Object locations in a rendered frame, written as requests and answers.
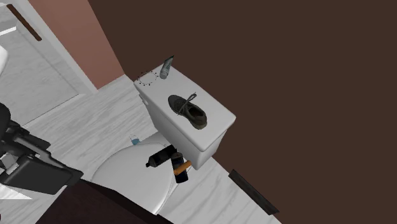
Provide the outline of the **white toilet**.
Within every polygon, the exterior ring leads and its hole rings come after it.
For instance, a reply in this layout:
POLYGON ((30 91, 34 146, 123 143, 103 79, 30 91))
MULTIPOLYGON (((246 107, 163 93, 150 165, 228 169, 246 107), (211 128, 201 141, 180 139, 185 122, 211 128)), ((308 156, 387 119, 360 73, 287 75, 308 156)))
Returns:
POLYGON ((94 173, 92 182, 112 189, 147 211, 157 214, 176 187, 171 159, 158 167, 146 167, 151 155, 173 145, 199 170, 216 153, 236 116, 194 81, 171 66, 166 79, 159 77, 162 65, 139 77, 135 82, 142 102, 157 132, 137 145, 111 155, 94 173), (203 109, 207 126, 195 129, 183 116, 171 110, 168 97, 178 95, 203 109))

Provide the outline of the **black bottle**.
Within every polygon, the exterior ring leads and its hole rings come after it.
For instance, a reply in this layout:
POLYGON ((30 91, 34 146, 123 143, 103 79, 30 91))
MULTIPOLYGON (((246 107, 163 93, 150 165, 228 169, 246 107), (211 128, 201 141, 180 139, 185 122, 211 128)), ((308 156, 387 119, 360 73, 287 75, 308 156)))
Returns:
POLYGON ((171 156, 177 152, 177 149, 173 145, 169 145, 164 149, 151 155, 146 163, 146 167, 158 167, 162 163, 168 161, 171 156))

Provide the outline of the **black spray can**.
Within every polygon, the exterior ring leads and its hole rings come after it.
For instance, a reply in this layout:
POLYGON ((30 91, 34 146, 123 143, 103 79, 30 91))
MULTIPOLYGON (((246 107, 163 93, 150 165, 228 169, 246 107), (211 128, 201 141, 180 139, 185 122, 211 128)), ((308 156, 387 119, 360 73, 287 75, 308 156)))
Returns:
MULTIPOLYGON (((175 152, 171 156, 171 163, 172 163, 172 168, 176 170, 178 167, 184 164, 184 159, 183 155, 179 152, 175 152)), ((184 183, 185 181, 188 181, 188 174, 187 171, 184 170, 180 174, 176 175, 175 174, 175 179, 176 183, 184 183)))

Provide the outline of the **orange cylinder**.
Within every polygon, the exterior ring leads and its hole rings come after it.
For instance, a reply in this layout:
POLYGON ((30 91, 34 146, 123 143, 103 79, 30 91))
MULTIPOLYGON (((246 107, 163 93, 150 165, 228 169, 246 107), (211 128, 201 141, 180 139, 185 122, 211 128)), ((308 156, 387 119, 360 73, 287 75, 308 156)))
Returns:
POLYGON ((184 172, 187 168, 189 168, 192 165, 190 160, 187 160, 183 164, 181 164, 179 167, 174 169, 174 174, 176 176, 180 175, 182 172, 184 172))

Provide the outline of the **dark olive lace-up shoe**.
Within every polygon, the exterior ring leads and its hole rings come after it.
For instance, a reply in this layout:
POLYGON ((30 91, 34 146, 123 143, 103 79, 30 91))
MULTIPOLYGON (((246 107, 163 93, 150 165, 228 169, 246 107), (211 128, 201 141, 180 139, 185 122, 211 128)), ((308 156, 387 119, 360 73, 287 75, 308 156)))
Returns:
POLYGON ((187 99, 178 95, 170 95, 168 103, 175 114, 185 117, 195 129, 202 130, 207 126, 207 116, 203 109, 192 103, 196 96, 195 92, 187 99))

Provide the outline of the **pale grey squeeze tube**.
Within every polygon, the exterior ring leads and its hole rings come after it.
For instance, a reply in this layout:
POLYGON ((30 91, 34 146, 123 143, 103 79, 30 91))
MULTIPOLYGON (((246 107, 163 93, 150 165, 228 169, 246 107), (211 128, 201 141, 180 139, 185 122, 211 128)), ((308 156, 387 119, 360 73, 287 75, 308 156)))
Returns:
POLYGON ((171 56, 171 57, 169 57, 168 59, 166 59, 164 61, 164 64, 163 64, 163 66, 162 66, 162 68, 160 70, 160 74, 159 74, 159 77, 161 79, 164 80, 164 79, 166 79, 168 77, 169 71, 171 69, 173 58, 174 58, 174 56, 171 56))

